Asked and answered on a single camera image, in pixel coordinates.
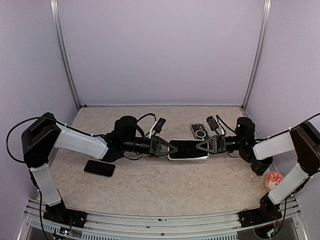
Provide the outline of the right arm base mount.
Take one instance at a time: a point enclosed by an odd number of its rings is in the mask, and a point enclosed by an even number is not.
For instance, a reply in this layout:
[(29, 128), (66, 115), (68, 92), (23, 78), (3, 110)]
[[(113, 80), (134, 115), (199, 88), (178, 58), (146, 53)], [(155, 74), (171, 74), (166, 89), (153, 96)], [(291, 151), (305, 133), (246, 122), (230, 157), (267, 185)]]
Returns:
[(279, 205), (274, 205), (270, 200), (261, 199), (258, 208), (243, 210), (238, 213), (242, 228), (260, 225), (282, 218)]

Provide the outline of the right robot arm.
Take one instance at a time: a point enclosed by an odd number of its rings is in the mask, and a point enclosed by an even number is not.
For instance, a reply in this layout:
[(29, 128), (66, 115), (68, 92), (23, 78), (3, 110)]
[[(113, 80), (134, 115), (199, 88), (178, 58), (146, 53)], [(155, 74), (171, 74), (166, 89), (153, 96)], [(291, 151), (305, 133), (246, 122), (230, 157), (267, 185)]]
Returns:
[(273, 162), (273, 157), (294, 151), (297, 163), (284, 179), (260, 200), (256, 218), (266, 222), (282, 201), (320, 171), (320, 132), (307, 119), (293, 128), (265, 139), (255, 139), (255, 124), (248, 117), (239, 117), (233, 136), (214, 135), (196, 145), (198, 150), (212, 155), (237, 151), (240, 158), (251, 164), (257, 175), (262, 175)]

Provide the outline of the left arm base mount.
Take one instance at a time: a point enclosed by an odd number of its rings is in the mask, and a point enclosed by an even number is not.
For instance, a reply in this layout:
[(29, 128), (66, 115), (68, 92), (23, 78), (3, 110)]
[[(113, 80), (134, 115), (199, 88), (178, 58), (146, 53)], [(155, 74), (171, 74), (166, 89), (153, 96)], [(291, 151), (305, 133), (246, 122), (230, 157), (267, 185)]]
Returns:
[(43, 218), (58, 224), (83, 229), (86, 223), (87, 213), (67, 208), (64, 201), (61, 200), (58, 204), (52, 206), (46, 205)]

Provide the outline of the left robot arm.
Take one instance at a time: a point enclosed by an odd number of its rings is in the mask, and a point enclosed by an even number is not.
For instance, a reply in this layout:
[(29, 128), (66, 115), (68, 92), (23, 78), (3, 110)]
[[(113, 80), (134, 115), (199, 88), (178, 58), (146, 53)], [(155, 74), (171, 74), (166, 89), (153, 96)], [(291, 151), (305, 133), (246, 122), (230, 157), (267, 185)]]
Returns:
[(54, 114), (31, 117), (32, 124), (21, 135), (23, 159), (29, 169), (34, 185), (42, 200), (57, 221), (63, 223), (70, 218), (63, 199), (55, 186), (49, 167), (52, 149), (66, 149), (88, 155), (94, 159), (113, 163), (126, 152), (147, 155), (150, 158), (167, 156), (178, 148), (156, 135), (145, 137), (134, 116), (125, 115), (114, 123), (113, 131), (106, 134), (91, 134), (58, 121)]

